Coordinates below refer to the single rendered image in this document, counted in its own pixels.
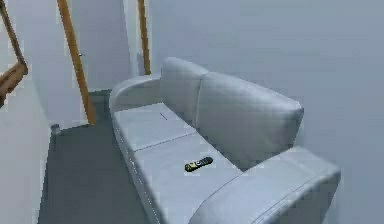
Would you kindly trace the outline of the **white leather sofa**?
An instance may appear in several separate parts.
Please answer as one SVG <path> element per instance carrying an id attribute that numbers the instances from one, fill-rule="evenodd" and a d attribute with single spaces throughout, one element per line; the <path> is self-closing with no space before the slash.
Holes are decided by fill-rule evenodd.
<path id="1" fill-rule="evenodd" d="M 169 57 L 109 109 L 150 224 L 324 224 L 341 171 L 296 145 L 299 102 Z"/>

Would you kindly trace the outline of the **black remote control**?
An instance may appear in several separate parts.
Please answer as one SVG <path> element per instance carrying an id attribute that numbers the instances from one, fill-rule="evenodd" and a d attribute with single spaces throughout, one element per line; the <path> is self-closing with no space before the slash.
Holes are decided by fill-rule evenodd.
<path id="1" fill-rule="evenodd" d="M 213 162 L 212 157 L 205 157 L 203 159 L 193 161 L 193 162 L 186 164 L 184 169 L 186 172 L 193 172 L 193 171 L 195 171 L 195 170 L 197 170 L 203 166 L 211 164 L 212 162 Z"/>

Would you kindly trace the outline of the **white room door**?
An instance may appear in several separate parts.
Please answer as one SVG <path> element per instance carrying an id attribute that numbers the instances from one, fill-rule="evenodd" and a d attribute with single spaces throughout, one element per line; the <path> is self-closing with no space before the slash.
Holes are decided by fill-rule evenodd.
<path id="1" fill-rule="evenodd" d="M 112 89 L 130 75 L 123 0 L 69 0 L 90 91 Z"/>

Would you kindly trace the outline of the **wooden door frame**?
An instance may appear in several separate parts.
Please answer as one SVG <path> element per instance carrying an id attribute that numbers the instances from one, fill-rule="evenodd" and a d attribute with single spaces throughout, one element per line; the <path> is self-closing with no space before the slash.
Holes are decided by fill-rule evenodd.
<path id="1" fill-rule="evenodd" d="M 73 26 L 69 0 L 56 0 L 60 13 L 61 23 L 64 28 L 66 43 L 79 87 L 82 107 L 86 120 L 90 124 L 96 123 L 96 111 L 91 101 L 91 94 L 99 91 L 88 89 L 83 64 L 79 56 L 76 32 Z M 145 0 L 123 0 L 126 22 L 126 33 L 130 52 L 130 75 L 127 79 L 148 74 L 150 71 L 146 62 L 146 54 L 142 50 L 140 26 L 145 23 Z"/>

